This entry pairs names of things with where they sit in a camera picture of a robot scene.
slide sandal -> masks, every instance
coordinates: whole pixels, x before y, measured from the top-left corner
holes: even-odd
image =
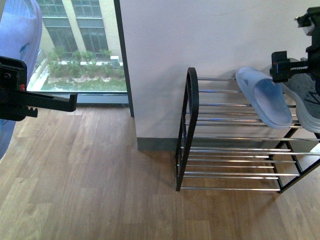
[[[42,35],[42,14],[36,0],[6,0],[0,21],[0,56],[27,66],[27,83],[35,67]],[[0,119],[0,159],[5,155],[15,121]]]
[[[260,119],[274,129],[286,129],[292,115],[285,102],[280,83],[253,67],[241,67],[235,74],[236,82]]]

glass window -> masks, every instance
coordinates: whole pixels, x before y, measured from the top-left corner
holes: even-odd
[[[78,49],[70,27],[47,27],[47,30],[54,46],[62,47],[66,57],[70,58],[72,53]]]
[[[108,50],[108,43],[103,28],[81,28],[84,45],[87,51],[95,53],[96,57],[103,58],[102,50]]]
[[[37,0],[44,17],[66,17],[62,0]]]
[[[98,0],[72,0],[77,18],[102,18]]]
[[[114,2],[37,1],[47,30],[40,45],[46,61],[39,59],[28,91],[126,93]],[[102,17],[100,4],[111,17]]]

shelf rod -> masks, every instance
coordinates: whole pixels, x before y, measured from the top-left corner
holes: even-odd
[[[228,137],[228,136],[194,136],[193,139],[213,139],[213,140],[246,140],[246,141],[315,141],[317,138],[281,138],[281,137]]]
[[[202,168],[236,168],[236,169],[273,169],[273,166],[222,166],[222,165],[193,165],[187,164],[187,167],[202,167]]]
[[[198,81],[218,81],[218,82],[227,82],[235,81],[235,78],[215,78],[215,77],[198,77]]]
[[[278,152],[290,152],[290,149],[281,149],[281,148],[237,148],[237,147],[196,147],[192,146],[190,148],[191,150],[205,150],[205,151],[237,151],[237,150],[243,150],[243,151],[276,151]]]
[[[294,164],[295,161],[280,160],[223,160],[223,159],[202,159],[190,158],[189,162],[205,162],[205,163],[266,163],[266,164]]]
[[[216,158],[255,158],[255,159],[267,159],[269,158],[269,155],[205,155],[205,154],[189,154],[189,157],[205,157],[205,158],[211,158],[211,157],[216,157]]]
[[[195,150],[191,149],[192,153],[211,153],[211,154],[223,154],[232,152],[234,154],[277,154],[277,155],[310,155],[310,156],[320,156],[320,152],[276,152],[276,151],[266,151],[266,152],[252,152],[252,151],[221,151],[221,150]]]
[[[211,126],[211,127],[264,127],[264,128],[269,128],[267,125],[265,124],[221,124],[221,123],[214,123],[214,124],[210,124],[210,123],[197,123],[197,126]],[[302,129],[303,127],[300,125],[292,125],[289,128],[291,129]]]
[[[182,186],[181,189],[186,190],[237,190],[237,191],[280,191],[279,188],[232,188],[232,187],[198,187],[198,186]]]
[[[241,94],[240,90],[207,90],[200,89],[199,93],[210,93],[210,94]]]
[[[209,111],[200,111],[200,114],[208,114],[208,115],[248,115],[248,116],[257,116],[258,114],[256,112],[209,112]]]
[[[209,117],[198,117],[198,121],[203,122],[242,122],[242,123],[262,123],[261,119],[244,119],[244,118],[209,118]]]
[[[201,175],[244,175],[244,176],[300,176],[298,173],[253,173],[253,172],[211,172],[211,171],[185,171],[187,174]]]
[[[267,179],[277,180],[276,176],[201,176],[201,175],[185,175],[185,178],[212,178],[212,179]]]
[[[251,104],[246,103],[214,103],[214,102],[200,102],[199,106],[208,107],[252,107]],[[287,105],[288,108],[296,108],[296,105]]]

building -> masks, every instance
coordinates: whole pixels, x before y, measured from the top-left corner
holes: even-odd
[[[103,59],[101,50],[119,56],[121,48],[113,0],[37,0],[43,18],[40,48],[47,55],[63,47],[66,57],[91,51]]]

wall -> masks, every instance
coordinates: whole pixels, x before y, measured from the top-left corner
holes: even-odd
[[[259,70],[271,53],[306,57],[311,38],[294,18],[318,0],[121,0],[123,31],[139,149],[179,131],[188,67],[198,76],[234,77]]]
[[[122,62],[121,48],[119,41],[118,25],[113,0],[99,0],[101,14],[103,18],[105,36],[109,50],[112,51],[112,56],[119,56]]]
[[[41,42],[40,42],[40,49],[44,51],[46,57],[48,56],[48,53],[53,52],[55,49],[55,45],[52,42],[52,39],[44,23],[42,23],[42,36],[41,36]]]
[[[78,27],[76,13],[72,5],[72,2],[70,0],[62,0],[62,3],[64,5],[66,15],[68,16],[68,19],[69,19],[69,23],[71,26],[71,30],[74,36],[76,46],[78,47],[78,50],[80,52],[85,52],[86,51],[85,43],[84,43],[84,40],[82,39],[82,35]]]

